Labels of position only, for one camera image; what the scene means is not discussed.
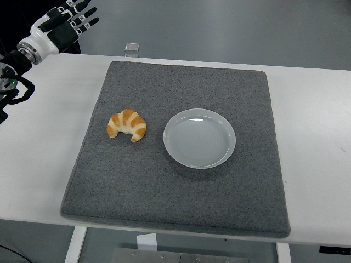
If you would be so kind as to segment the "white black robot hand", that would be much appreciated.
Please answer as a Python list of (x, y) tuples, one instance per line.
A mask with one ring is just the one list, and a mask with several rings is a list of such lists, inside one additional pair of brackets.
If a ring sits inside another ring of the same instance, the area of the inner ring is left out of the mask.
[(52, 8), (31, 26), (30, 35), (20, 41), (18, 48), (27, 48), (38, 61), (47, 55), (64, 52), (99, 22), (94, 16), (97, 8), (90, 7), (89, 3), (65, 1)]

